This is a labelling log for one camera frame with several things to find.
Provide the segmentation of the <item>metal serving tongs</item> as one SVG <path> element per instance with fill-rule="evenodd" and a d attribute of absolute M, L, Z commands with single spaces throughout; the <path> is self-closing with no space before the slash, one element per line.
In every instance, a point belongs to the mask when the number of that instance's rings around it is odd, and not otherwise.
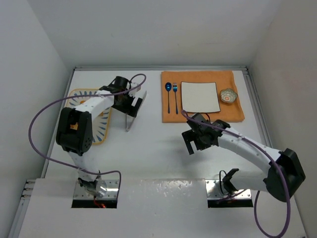
<path fill-rule="evenodd" d="M 141 90 L 140 92 L 137 92 L 136 93 L 136 103 L 134 105 L 134 107 L 136 107 L 136 113 L 139 112 L 142 104 L 144 103 L 145 101 L 145 98 L 146 98 L 146 95 L 147 95 L 147 91 L 146 90 Z M 125 131 L 126 132 L 129 132 L 134 121 L 136 119 L 136 116 L 130 116 L 129 114 L 125 114 Z"/>

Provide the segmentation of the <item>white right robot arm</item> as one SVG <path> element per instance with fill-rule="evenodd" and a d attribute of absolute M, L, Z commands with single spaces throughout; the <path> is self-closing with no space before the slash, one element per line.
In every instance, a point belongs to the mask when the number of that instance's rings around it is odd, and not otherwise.
<path fill-rule="evenodd" d="M 291 149 L 280 151 L 260 144 L 239 133 L 222 120 L 210 122 L 200 113 L 183 114 L 190 130 L 182 133 L 189 154 L 191 143 L 197 150 L 212 146 L 229 150 L 261 170 L 260 173 L 233 168 L 223 177 L 221 188 L 232 195 L 241 189 L 265 191 L 281 202 L 287 202 L 306 176 L 299 158 Z"/>

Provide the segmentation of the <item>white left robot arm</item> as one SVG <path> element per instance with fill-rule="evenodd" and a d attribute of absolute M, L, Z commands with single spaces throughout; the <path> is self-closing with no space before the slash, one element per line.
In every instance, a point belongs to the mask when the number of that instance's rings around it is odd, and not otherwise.
<path fill-rule="evenodd" d="M 88 96 L 85 102 L 61 110 L 56 143 L 78 167 L 79 184 L 92 196 L 102 197 L 107 191 L 94 155 L 89 151 L 94 142 L 94 120 L 111 108 L 136 118 L 145 97 L 140 83 L 117 76 L 109 85 Z"/>

